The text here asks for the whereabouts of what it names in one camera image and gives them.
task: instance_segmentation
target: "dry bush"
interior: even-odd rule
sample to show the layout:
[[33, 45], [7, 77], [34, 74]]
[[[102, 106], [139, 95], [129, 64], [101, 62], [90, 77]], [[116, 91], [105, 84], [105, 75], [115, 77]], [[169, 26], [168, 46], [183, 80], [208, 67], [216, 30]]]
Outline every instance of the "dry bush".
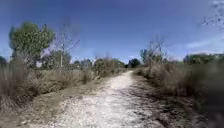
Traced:
[[118, 59], [111, 58], [97, 59], [94, 63], [93, 69], [95, 74], [100, 77], [118, 74], [125, 70], [123, 62], [119, 61]]
[[0, 109], [23, 105], [38, 95], [30, 71], [19, 60], [0, 69]]
[[40, 71], [42, 78], [39, 79], [41, 94], [55, 92], [69, 86], [87, 83], [93, 79], [91, 71], [81, 70], [45, 70]]
[[156, 64], [141, 69], [143, 75], [164, 94], [199, 97], [203, 94], [204, 68], [184, 64]]

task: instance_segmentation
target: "dry grass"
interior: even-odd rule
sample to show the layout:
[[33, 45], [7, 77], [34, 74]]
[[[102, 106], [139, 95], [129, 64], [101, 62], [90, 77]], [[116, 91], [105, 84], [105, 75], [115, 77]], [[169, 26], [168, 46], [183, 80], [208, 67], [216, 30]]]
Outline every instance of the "dry grass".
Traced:
[[38, 94], [29, 73], [19, 61], [0, 69], [0, 109], [20, 106]]
[[150, 80], [159, 91], [168, 95], [200, 97], [204, 93], [206, 70], [184, 64], [156, 64], [138, 69], [136, 74]]
[[52, 70], [40, 71], [42, 78], [39, 78], [41, 94], [55, 92], [69, 86], [87, 83], [92, 80], [93, 74], [90, 71], [81, 70]]

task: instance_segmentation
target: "tree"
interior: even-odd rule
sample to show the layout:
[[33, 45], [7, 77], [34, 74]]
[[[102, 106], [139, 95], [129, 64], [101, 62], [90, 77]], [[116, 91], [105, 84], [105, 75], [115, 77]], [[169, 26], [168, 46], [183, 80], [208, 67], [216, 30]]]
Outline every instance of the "tree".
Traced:
[[0, 56], [0, 67], [6, 66], [6, 65], [7, 65], [7, 60], [4, 57]]
[[73, 64], [72, 64], [72, 69], [80, 69], [81, 68], [81, 63], [80, 61], [76, 60]]
[[61, 67], [61, 55], [63, 56], [63, 65], [69, 67], [71, 56], [62, 51], [51, 51], [50, 54], [43, 56], [42, 68], [44, 69], [58, 69]]
[[84, 59], [80, 62], [80, 68], [81, 70], [88, 70], [88, 69], [92, 69], [92, 62], [90, 61], [90, 59]]
[[128, 63], [128, 65], [129, 65], [130, 68], [136, 68], [140, 64], [141, 63], [140, 63], [140, 61], [137, 58], [134, 58], [132, 60], [129, 60], [129, 63]]
[[34, 23], [25, 22], [19, 28], [12, 27], [9, 33], [12, 57], [23, 58], [29, 67], [34, 67], [54, 37], [53, 31], [46, 24], [40, 28]]
[[71, 24], [70, 20], [65, 21], [62, 26], [60, 26], [59, 31], [56, 34], [56, 41], [54, 43], [57, 50], [61, 50], [60, 67], [63, 65], [63, 53], [69, 53], [73, 48], [75, 48], [80, 40], [75, 41], [79, 31], [76, 27]]
[[142, 49], [140, 56], [144, 65], [164, 62], [166, 53], [164, 51], [163, 38], [157, 36], [154, 40], [150, 41], [148, 49]]

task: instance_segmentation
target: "tall grass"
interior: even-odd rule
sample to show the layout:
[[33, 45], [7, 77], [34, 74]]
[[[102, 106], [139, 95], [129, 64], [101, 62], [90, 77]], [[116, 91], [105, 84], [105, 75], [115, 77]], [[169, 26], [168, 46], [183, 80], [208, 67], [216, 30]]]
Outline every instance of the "tall grass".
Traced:
[[13, 108], [38, 94], [30, 71], [19, 60], [0, 68], [0, 108]]

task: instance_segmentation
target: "treeline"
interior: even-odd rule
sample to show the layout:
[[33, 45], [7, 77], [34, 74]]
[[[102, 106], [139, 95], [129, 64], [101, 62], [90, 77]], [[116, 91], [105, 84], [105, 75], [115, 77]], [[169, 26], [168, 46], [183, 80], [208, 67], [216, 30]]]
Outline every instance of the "treeline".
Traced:
[[31, 22], [11, 28], [11, 58], [0, 56], [0, 109], [125, 70], [123, 62], [109, 57], [71, 62], [70, 50], [80, 42], [74, 40], [74, 31], [71, 24], [55, 32], [46, 24], [40, 27]]

